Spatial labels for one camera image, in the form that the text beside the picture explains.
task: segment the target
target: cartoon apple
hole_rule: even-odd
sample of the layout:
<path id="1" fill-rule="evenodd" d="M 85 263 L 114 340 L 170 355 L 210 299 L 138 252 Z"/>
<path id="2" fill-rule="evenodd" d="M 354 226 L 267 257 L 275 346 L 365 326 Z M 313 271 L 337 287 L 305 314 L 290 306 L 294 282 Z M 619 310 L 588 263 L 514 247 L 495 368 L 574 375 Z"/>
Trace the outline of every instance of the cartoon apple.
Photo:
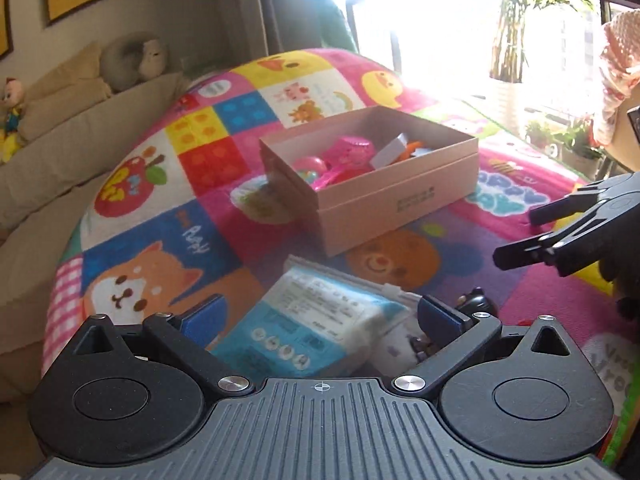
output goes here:
<path id="1" fill-rule="evenodd" d="M 138 209 L 149 198 L 155 186 L 166 184 L 166 173 L 158 166 L 164 155 L 147 161 L 156 152 L 147 148 L 142 155 L 123 162 L 111 175 L 95 199 L 94 209 L 100 216 L 115 218 Z"/>

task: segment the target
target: silver bolt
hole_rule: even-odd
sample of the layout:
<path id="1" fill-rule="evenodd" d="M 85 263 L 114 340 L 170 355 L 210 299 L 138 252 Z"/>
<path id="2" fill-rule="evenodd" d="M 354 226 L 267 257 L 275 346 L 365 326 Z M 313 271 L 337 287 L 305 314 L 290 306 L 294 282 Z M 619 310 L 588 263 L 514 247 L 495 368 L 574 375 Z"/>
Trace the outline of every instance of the silver bolt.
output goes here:
<path id="1" fill-rule="evenodd" d="M 425 387 L 422 377 L 417 375 L 402 375 L 394 379 L 394 386 L 404 392 L 417 392 Z"/>
<path id="2" fill-rule="evenodd" d="M 218 381 L 218 386 L 226 392 L 241 392 L 249 387 L 249 380 L 239 375 L 229 375 Z"/>

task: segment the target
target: plant leaf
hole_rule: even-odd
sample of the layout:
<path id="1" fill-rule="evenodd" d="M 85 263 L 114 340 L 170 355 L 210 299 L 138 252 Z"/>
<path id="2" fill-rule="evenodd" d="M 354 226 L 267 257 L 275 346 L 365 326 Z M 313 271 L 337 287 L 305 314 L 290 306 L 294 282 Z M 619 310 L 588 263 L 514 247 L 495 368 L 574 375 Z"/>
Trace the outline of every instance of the plant leaf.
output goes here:
<path id="1" fill-rule="evenodd" d="M 146 168 L 146 179 L 156 186 L 164 186 L 166 184 L 166 173 L 159 166 L 151 166 Z"/>

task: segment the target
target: cardboard box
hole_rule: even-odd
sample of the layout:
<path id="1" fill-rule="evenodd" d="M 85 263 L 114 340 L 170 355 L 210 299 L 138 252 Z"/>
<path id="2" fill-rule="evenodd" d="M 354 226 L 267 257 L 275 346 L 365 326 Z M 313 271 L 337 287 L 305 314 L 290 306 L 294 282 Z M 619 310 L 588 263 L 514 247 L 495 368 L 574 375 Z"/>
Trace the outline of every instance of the cardboard box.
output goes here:
<path id="1" fill-rule="evenodd" d="M 319 155 L 340 136 L 361 136 L 382 149 L 400 133 L 434 151 L 318 192 L 290 166 Z M 260 153 L 270 184 L 334 256 L 472 193 L 478 140 L 391 108 L 371 107 L 267 135 Z"/>

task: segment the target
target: yellow square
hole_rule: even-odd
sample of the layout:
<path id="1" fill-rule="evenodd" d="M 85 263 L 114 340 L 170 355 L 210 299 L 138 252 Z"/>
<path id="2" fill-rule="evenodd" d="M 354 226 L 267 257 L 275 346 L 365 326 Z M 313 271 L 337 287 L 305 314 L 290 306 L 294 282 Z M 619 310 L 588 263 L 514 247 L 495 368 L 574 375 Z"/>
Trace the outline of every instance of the yellow square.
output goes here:
<path id="1" fill-rule="evenodd" d="M 211 107 L 185 115 L 169 124 L 165 130 L 178 155 L 228 137 L 228 131 Z"/>
<path id="2" fill-rule="evenodd" d="M 333 68 L 325 58 L 303 50 L 263 57 L 232 70 L 247 78 L 257 89 L 284 83 L 303 75 Z"/>

